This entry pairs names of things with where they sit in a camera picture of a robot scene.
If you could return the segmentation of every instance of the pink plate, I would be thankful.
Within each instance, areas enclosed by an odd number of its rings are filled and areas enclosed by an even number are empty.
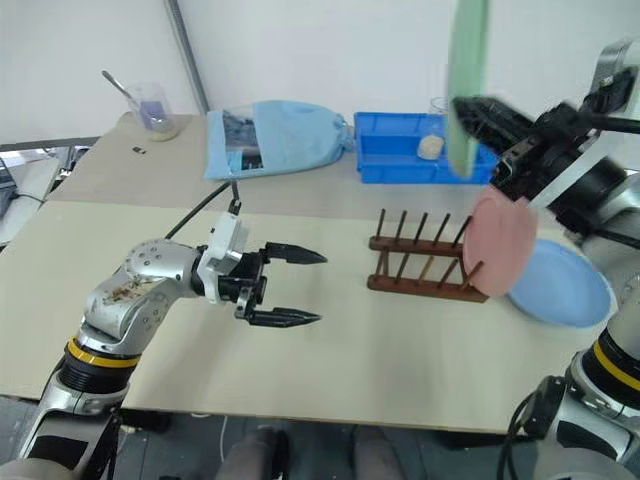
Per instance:
[[[492,185],[480,193],[472,216],[462,246],[464,268],[470,272],[484,262],[473,285],[485,295],[504,295],[533,253],[538,218],[526,199],[512,202]]]

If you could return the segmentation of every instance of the blue cloth bag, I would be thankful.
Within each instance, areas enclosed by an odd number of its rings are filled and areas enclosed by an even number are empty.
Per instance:
[[[353,147],[341,115],[319,105],[272,100],[254,103],[251,116],[207,113],[205,178],[275,175],[335,162]]]

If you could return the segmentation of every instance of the metal pole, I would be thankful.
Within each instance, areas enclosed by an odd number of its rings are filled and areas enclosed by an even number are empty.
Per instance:
[[[200,113],[207,113],[209,108],[209,102],[207,95],[204,93],[202,86],[202,80],[200,79],[200,73],[198,72],[198,66],[196,65],[196,59],[193,56],[193,50],[191,49],[191,43],[189,42],[189,36],[187,34],[187,28],[184,25],[182,19],[182,12],[180,11],[180,5],[178,0],[164,0],[164,6],[167,9],[167,17],[171,28],[176,37],[178,43],[178,49],[182,56],[182,61],[187,69],[187,75],[191,81],[191,88],[193,89],[193,95],[196,103],[198,104],[198,110]]]

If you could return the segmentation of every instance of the green plate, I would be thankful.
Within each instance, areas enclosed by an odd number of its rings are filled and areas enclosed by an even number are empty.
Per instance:
[[[489,0],[459,0],[449,46],[447,156],[463,178],[473,174],[478,142],[462,129],[451,100],[483,93],[488,23]]]

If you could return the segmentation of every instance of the white wall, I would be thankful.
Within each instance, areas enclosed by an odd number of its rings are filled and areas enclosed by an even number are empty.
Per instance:
[[[454,0],[188,0],[217,107],[287,98],[349,118],[443,95]],[[530,114],[586,94],[602,48],[640,36],[638,0],[493,0],[487,92]]]
[[[455,0],[182,0],[214,107],[287,98],[425,111],[445,90]],[[638,0],[493,0],[487,92],[537,115],[589,88]],[[126,104],[100,76],[156,80],[196,111],[161,0],[0,0],[0,143],[99,135]]]
[[[127,108],[103,69],[196,112],[162,1],[1,0],[0,143],[102,135]]]
[[[493,0],[487,93],[539,115],[591,88],[602,49],[640,37],[638,0]]]
[[[216,107],[281,98],[426,111],[445,88],[447,0],[189,0],[181,3]]]

